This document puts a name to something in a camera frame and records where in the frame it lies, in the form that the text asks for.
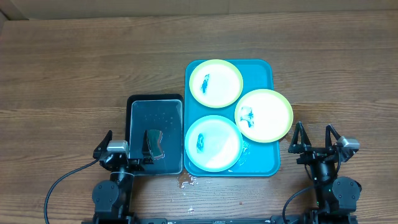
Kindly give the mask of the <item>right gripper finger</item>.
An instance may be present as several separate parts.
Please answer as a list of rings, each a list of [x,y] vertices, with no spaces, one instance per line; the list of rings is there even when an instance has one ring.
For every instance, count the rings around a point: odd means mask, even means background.
[[[333,136],[336,140],[339,140],[341,137],[336,129],[331,124],[328,124],[325,130],[325,147],[332,147],[331,136]]]
[[[288,148],[288,153],[304,153],[311,148],[312,144],[307,136],[301,121],[295,125],[292,141]]]

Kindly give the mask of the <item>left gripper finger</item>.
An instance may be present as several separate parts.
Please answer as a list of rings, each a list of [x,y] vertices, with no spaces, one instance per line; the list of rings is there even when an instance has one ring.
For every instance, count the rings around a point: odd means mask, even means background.
[[[104,139],[99,143],[99,145],[93,151],[94,159],[99,159],[102,153],[107,151],[107,146],[109,142],[112,140],[112,138],[113,138],[113,132],[112,130],[109,130]]]
[[[152,154],[149,146],[148,130],[144,132],[144,138],[142,143],[142,155],[145,161],[152,161]]]

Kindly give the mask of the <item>green and brown sponge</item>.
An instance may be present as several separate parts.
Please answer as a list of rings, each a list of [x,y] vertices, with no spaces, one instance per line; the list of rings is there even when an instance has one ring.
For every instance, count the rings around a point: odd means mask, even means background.
[[[164,158],[164,151],[161,147],[163,132],[157,129],[147,130],[147,145],[154,160]]]

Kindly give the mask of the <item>light blue plate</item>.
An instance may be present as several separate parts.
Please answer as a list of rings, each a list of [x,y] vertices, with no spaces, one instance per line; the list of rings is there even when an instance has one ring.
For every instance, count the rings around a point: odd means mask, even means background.
[[[243,152],[243,137],[230,119],[208,115],[188,129],[185,153],[189,160],[206,172],[222,172],[237,163]]]

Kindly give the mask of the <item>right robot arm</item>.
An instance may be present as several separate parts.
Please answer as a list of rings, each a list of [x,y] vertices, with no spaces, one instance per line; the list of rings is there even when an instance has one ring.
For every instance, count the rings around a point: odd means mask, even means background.
[[[362,191],[359,182],[339,176],[341,165],[348,162],[358,151],[360,143],[355,138],[338,134],[332,125],[325,128],[325,146],[313,147],[301,122],[295,131],[288,152],[298,154],[297,164],[304,166],[312,185],[291,196],[282,209],[284,223],[357,223],[352,213]],[[299,195],[315,191],[316,208],[309,208],[297,218],[289,218],[289,203]]]

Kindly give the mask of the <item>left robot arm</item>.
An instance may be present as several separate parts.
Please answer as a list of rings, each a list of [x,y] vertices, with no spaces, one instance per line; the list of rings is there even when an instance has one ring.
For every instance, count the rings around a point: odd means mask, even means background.
[[[144,171],[154,163],[154,157],[144,136],[142,157],[131,159],[127,141],[114,141],[113,132],[108,131],[93,152],[100,166],[110,171],[110,178],[99,182],[93,189],[95,204],[93,224],[139,223],[137,215],[130,211],[134,173]]]

